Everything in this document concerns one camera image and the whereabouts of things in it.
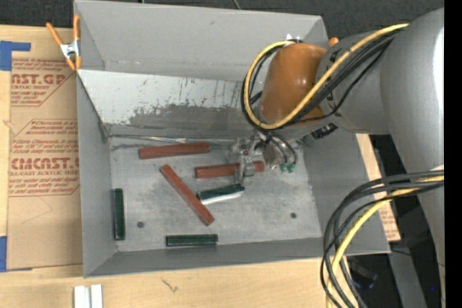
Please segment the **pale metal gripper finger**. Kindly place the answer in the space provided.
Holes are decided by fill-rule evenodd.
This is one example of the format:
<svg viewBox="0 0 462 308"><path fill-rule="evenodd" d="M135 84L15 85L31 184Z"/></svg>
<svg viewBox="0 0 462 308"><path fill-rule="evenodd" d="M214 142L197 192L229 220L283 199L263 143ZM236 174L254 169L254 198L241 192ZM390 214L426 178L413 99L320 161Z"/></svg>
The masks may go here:
<svg viewBox="0 0 462 308"><path fill-rule="evenodd" d="M227 155L228 164L246 163L253 157L255 141L251 138L238 139Z"/></svg>
<svg viewBox="0 0 462 308"><path fill-rule="evenodd" d="M243 185L247 177L252 177L255 174L255 165L251 157L242 156L237 162L234 180L235 184Z"/></svg>

